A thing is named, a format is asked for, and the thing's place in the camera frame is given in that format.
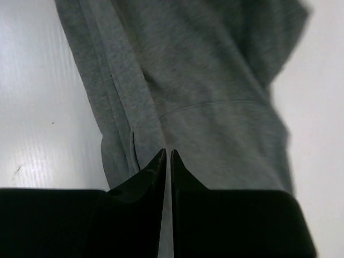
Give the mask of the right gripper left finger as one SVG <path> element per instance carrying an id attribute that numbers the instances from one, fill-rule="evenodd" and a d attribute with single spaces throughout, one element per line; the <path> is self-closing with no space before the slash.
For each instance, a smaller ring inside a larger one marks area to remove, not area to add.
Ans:
<path id="1" fill-rule="evenodd" d="M 1 190 L 1 257 L 157 257 L 166 151 L 104 190 Z"/>

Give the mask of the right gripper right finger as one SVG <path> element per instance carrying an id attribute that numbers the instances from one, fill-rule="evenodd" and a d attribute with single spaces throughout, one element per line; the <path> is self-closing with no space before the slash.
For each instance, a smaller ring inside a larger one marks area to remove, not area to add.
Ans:
<path id="1" fill-rule="evenodd" d="M 297 200 L 278 190 L 210 190 L 170 158 L 175 257 L 316 257 Z"/>

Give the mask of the grey shorts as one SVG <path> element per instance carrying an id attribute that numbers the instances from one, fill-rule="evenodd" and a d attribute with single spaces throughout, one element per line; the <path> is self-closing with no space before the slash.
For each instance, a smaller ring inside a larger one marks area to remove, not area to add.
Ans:
<path id="1" fill-rule="evenodd" d="M 56 1 L 100 130 L 110 190 L 166 151 L 157 257 L 175 257 L 170 158 L 210 190 L 294 197 L 270 86 L 298 43 L 300 1 Z"/>

